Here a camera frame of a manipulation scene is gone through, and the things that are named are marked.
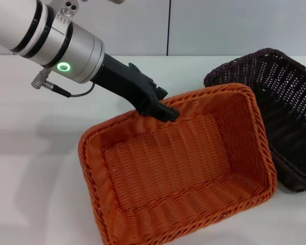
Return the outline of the orange woven plastic basket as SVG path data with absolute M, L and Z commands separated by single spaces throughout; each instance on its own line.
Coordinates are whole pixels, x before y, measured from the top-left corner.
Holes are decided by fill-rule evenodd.
M 160 122 L 129 111 L 78 147 L 103 245 L 162 245 L 268 201 L 277 189 L 266 130 L 240 83 L 179 94 Z

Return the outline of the dark brown woven basket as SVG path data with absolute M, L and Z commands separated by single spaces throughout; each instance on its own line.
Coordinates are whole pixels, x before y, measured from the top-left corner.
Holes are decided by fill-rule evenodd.
M 242 83 L 252 89 L 278 180 L 292 192 L 306 191 L 306 67 L 264 48 L 216 67 L 203 83 Z

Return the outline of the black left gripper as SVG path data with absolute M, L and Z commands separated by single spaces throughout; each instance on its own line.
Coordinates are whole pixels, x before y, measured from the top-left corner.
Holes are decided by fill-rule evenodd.
M 91 81 L 104 89 L 126 99 L 142 115 L 153 117 L 164 123 L 174 122 L 180 112 L 161 102 L 167 91 L 157 87 L 134 64 L 124 65 L 108 54 Z

